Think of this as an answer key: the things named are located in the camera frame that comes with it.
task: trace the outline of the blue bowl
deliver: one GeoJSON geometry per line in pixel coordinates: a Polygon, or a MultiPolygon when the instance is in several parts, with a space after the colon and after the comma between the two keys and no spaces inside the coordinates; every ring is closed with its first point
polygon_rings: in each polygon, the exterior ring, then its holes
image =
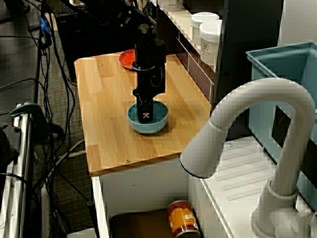
{"type": "Polygon", "coordinates": [[[165,104],[154,101],[153,120],[147,123],[140,123],[138,120],[137,104],[128,109],[128,120],[131,127],[142,134],[152,134],[164,128],[167,123],[167,107],[165,104]]]}

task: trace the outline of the orange plate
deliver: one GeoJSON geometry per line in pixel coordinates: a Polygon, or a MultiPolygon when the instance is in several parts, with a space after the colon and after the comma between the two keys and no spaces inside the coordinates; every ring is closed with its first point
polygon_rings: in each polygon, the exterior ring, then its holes
{"type": "Polygon", "coordinates": [[[123,52],[119,57],[119,62],[123,67],[132,69],[131,64],[135,61],[134,49],[123,52]]]}

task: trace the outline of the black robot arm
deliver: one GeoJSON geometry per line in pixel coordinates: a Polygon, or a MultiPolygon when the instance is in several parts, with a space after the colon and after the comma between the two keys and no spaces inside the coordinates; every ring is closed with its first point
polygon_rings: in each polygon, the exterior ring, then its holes
{"type": "Polygon", "coordinates": [[[153,36],[151,20],[129,2],[123,0],[82,0],[92,18],[100,24],[112,24],[134,39],[138,85],[133,90],[137,98],[138,119],[141,123],[153,119],[153,98],[165,92],[166,48],[164,41],[153,36]]]}

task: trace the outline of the wooden tabletop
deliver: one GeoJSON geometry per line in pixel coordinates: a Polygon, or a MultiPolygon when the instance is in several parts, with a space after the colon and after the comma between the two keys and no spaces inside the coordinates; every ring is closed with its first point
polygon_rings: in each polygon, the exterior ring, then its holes
{"type": "Polygon", "coordinates": [[[139,134],[127,119],[136,102],[136,73],[120,65],[120,53],[75,62],[88,169],[99,176],[173,159],[207,122],[210,104],[177,56],[166,57],[166,92],[155,97],[168,108],[165,128],[139,134]]]}

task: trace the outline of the white faucet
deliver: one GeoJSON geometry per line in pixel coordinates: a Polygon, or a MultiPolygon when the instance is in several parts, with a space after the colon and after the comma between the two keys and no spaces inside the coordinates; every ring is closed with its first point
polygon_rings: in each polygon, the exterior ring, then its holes
{"type": "Polygon", "coordinates": [[[317,219],[312,211],[297,212],[295,208],[296,183],[315,120],[314,101],[296,82],[265,78],[233,90],[219,102],[208,122],[183,150],[181,165],[195,177],[211,177],[234,120],[249,107],[267,101],[287,103],[292,109],[292,120],[274,176],[267,181],[252,214],[251,227],[260,238],[317,238],[313,226],[317,219]]]}

